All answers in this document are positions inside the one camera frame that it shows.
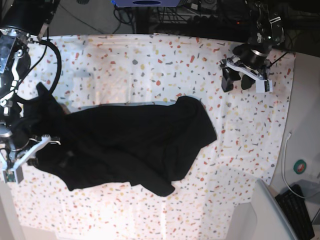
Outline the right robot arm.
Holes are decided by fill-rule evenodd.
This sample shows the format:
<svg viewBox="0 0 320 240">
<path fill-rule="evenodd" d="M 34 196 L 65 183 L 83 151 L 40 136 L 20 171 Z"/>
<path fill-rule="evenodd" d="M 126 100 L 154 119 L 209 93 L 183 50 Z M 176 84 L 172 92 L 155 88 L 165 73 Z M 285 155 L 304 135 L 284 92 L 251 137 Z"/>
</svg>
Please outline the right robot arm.
<svg viewBox="0 0 320 240">
<path fill-rule="evenodd" d="M 62 58 L 49 38 L 49 25 L 57 11 L 58 0 L 9 0 L 0 9 L 0 142 L 1 174 L 6 183 L 19 184 L 23 179 L 22 166 L 37 164 L 36 153 L 48 144 L 59 144 L 58 137 L 32 135 L 31 127 L 38 118 L 21 115 L 20 104 L 38 103 L 56 89 L 62 72 Z M 51 49 L 57 59 L 55 78 L 49 90 L 40 91 L 29 100 L 18 96 L 24 79 L 37 66 L 31 63 L 29 44 Z"/>
</svg>

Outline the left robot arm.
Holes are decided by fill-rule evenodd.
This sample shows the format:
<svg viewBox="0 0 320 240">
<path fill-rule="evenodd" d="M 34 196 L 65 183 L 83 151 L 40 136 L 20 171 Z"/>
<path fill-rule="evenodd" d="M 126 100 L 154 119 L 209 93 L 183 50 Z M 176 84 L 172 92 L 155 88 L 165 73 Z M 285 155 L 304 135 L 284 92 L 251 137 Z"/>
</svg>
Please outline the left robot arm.
<svg viewBox="0 0 320 240">
<path fill-rule="evenodd" d="M 274 46 L 284 41 L 282 19 L 275 11 L 269 11 L 266 0 L 246 0 L 251 35 L 246 43 L 233 48 L 232 56 L 220 61 L 221 87 L 227 93 L 234 89 L 234 82 L 241 82 L 241 89 L 253 85 L 257 93 L 273 91 L 269 79 L 273 63 L 268 56 Z"/>
</svg>

